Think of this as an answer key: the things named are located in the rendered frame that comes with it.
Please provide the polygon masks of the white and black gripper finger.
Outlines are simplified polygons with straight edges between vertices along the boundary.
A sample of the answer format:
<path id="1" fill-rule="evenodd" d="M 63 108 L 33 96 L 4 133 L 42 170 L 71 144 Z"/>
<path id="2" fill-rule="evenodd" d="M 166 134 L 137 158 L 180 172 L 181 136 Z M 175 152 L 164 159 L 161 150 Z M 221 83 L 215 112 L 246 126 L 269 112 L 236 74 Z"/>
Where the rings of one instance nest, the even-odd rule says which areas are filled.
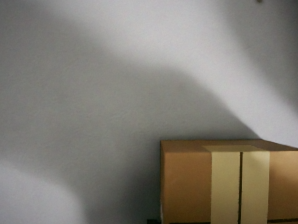
<path id="1" fill-rule="evenodd" d="M 161 224 L 161 222 L 157 222 L 157 219 L 147 219 L 147 224 Z"/>

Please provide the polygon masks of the brown cardboard box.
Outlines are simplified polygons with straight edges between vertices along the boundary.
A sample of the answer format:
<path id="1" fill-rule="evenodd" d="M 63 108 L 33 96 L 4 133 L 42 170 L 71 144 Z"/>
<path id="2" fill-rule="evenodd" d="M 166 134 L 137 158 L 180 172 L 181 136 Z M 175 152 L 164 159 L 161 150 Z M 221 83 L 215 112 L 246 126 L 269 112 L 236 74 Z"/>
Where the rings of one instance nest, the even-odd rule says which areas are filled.
<path id="1" fill-rule="evenodd" d="M 160 140 L 161 224 L 298 224 L 298 148 Z"/>

